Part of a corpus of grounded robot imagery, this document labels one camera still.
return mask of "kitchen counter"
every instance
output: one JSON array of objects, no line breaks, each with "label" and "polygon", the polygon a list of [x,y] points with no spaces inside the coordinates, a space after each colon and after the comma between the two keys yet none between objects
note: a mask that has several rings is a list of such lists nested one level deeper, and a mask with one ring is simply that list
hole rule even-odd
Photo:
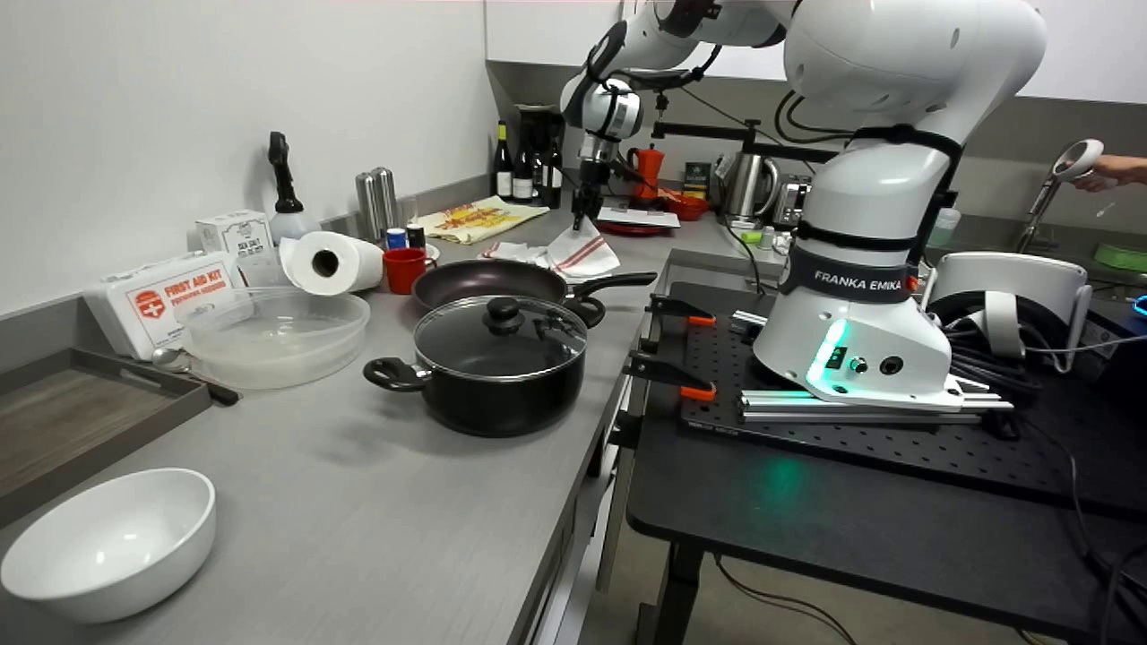
[{"label": "kitchen counter", "polygon": [[[541,245],[545,214],[502,240]],[[714,217],[677,235],[610,235],[623,271],[672,246],[737,254]],[[446,257],[480,246],[440,245]],[[532,626],[584,465],[612,411],[618,375],[648,289],[604,289],[576,404],[532,438],[439,428],[419,393],[358,375],[366,358],[414,358],[407,299],[376,294],[371,339],[318,383],[249,393],[145,445],[84,486],[151,465],[190,465],[218,486],[218,541],[206,569],[157,610],[73,626],[0,596],[0,645],[502,645]],[[0,533],[0,551],[39,511]]]}]

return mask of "robotic arm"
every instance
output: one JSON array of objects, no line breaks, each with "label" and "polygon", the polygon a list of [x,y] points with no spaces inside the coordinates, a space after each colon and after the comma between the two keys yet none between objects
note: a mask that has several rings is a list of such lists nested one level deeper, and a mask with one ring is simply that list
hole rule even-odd
[{"label": "robotic arm", "polygon": [[643,0],[564,90],[568,123],[584,129],[574,214],[599,211],[610,158],[643,125],[636,90],[666,79],[646,68],[682,66],[696,43],[780,41],[788,87],[867,129],[817,172],[752,356],[826,402],[969,410],[912,277],[965,139],[1040,68],[1046,36],[1029,0]]}]

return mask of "black table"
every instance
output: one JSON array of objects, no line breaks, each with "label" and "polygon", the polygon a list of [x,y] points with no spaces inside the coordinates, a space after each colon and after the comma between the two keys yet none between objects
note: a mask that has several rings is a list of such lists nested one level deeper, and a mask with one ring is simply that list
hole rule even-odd
[{"label": "black table", "polygon": [[[682,338],[665,332],[660,356],[682,352]],[[686,638],[705,551],[1067,641],[1099,626],[1102,582],[1078,558],[1065,505],[696,435],[677,424],[673,388],[652,388],[628,521],[672,541],[660,606],[643,614],[639,641]],[[1089,511],[1089,533],[1125,551],[1147,541],[1147,523]],[[1124,610],[1113,625],[1118,641],[1147,641]]]}]

